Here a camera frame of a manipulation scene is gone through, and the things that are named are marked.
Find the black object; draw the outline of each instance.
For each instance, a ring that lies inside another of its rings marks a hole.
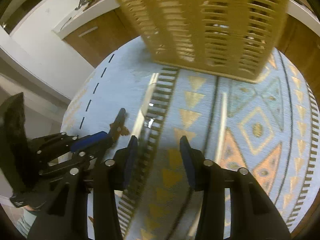
[[[109,133],[101,131],[81,139],[59,133],[28,142],[23,94],[8,98],[0,106],[0,168],[13,188],[10,200],[16,207],[29,205],[38,211],[29,240],[88,239],[86,212],[90,188],[94,188],[95,239],[122,239],[114,190],[124,190],[129,184],[137,138],[132,136],[128,147],[117,150],[113,159],[101,160],[117,141],[124,120],[125,109],[121,108]],[[70,150],[71,160],[48,165]],[[14,234],[9,229],[7,235]]]
[[[290,232],[272,201],[246,168],[230,171],[205,160],[186,138],[180,152],[189,185],[204,191],[196,240],[223,239],[225,188],[230,188],[231,233],[235,240],[289,240]]]

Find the yellow diamond outline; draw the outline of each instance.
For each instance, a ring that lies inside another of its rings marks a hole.
[[[253,148],[252,143],[249,139],[249,136],[247,134],[247,132],[244,129],[244,125],[257,113],[260,113],[260,115],[262,116],[264,122],[266,123],[268,129],[269,129],[269,136],[262,142],[260,143],[260,145],[257,148]],[[272,126],[270,125],[270,122],[267,118],[267,116],[265,115],[265,113],[263,112],[263,110],[261,109],[260,106],[256,106],[255,109],[253,109],[239,124],[239,129],[241,131],[242,136],[244,137],[247,145],[249,146],[249,149],[251,151],[251,153],[253,155],[257,155],[267,144],[269,141],[271,141],[271,139],[274,136],[274,132],[272,129]]]

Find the tiled floor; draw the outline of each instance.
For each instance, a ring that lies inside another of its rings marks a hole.
[[[9,219],[16,225],[16,222],[22,217],[23,215],[23,209],[22,208],[15,208],[10,207],[7,205],[1,204],[4,211],[7,213]]]

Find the silver bolt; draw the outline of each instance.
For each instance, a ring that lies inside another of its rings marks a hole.
[[[107,165],[107,166],[112,166],[115,163],[116,162],[113,159],[108,159],[108,160],[106,160],[106,162],[104,164]]]
[[[78,172],[79,172],[79,169],[77,169],[77,168],[72,168],[72,169],[70,170],[70,174],[71,174],[71,175],[76,175]]]
[[[248,170],[246,168],[240,168],[239,169],[239,172],[242,174],[242,175],[247,175],[248,174]]]
[[[213,165],[213,161],[212,160],[204,160],[203,164],[204,164],[204,166],[210,167]]]

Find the black dashed line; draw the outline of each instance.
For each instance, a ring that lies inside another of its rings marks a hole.
[[[89,108],[90,103],[91,103],[91,99],[89,100],[89,103],[88,103],[88,105],[87,105],[87,109],[85,110],[86,112],[88,111],[88,108]]]
[[[114,55],[115,55],[115,54],[112,54],[111,58],[109,59],[109,63],[110,63],[110,61],[112,60],[112,58],[113,58]]]
[[[82,122],[81,122],[81,125],[80,125],[79,129],[81,129],[83,121],[84,121],[84,117],[82,118]]]
[[[103,73],[102,73],[101,77],[103,77],[103,75],[104,75],[104,73],[105,73],[106,69],[107,69],[107,68],[105,68],[105,69],[104,69],[104,71],[103,71]]]
[[[99,85],[99,83],[97,83],[96,87],[94,88],[93,93],[95,93],[95,92],[96,92],[96,89],[97,89],[98,85]]]

